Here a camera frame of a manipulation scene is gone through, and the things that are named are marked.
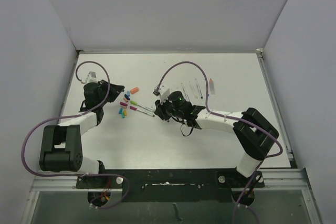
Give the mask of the orange marker cap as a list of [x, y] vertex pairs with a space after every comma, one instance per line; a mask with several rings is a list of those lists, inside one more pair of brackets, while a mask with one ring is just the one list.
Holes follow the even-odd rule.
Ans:
[[139, 88], [138, 88], [138, 87], [135, 87], [135, 88], [133, 88], [133, 89], [130, 90], [130, 93], [131, 93], [131, 94], [135, 94], [135, 93], [137, 93], [138, 91], [139, 91]]

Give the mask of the green capped pen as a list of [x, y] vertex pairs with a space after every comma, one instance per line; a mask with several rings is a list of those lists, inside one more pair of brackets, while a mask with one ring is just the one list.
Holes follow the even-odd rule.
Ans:
[[150, 107], [141, 105], [141, 104], [139, 104], [139, 103], [137, 103], [137, 102], [135, 102], [135, 101], [132, 101], [132, 100], [131, 100], [130, 103], [131, 103], [132, 105], [135, 105], [135, 106], [138, 106], [138, 107], [140, 107], [140, 108], [143, 108], [143, 109], [145, 109], [145, 110], [147, 110], [147, 111], [151, 111], [151, 112], [154, 111], [153, 108], [150, 108]]

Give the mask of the orange capped fat marker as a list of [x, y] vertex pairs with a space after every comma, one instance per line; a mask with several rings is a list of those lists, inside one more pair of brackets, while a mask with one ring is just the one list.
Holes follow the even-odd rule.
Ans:
[[214, 81], [212, 78], [209, 80], [209, 91], [210, 94], [215, 94], [215, 86], [214, 86]]

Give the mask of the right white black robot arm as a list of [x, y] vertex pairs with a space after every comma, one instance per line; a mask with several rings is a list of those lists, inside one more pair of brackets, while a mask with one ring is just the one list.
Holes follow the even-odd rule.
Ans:
[[234, 182], [241, 187], [253, 179], [253, 172], [267, 158], [279, 137], [279, 132], [255, 108], [243, 112], [211, 111], [205, 106], [193, 105], [180, 91], [154, 91], [154, 114], [163, 121], [170, 119], [192, 130], [211, 129], [236, 135], [244, 154], [234, 173]]

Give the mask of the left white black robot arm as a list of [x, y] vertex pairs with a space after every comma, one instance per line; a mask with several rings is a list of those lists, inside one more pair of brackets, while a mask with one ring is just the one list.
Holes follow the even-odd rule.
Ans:
[[107, 175], [100, 170], [102, 162], [83, 155], [81, 137], [101, 123], [103, 106], [114, 102], [124, 89], [125, 86], [110, 84], [104, 80], [85, 84], [85, 99], [79, 110], [80, 116], [44, 128], [40, 169], [44, 172], [89, 174], [90, 184], [96, 188], [104, 186]]

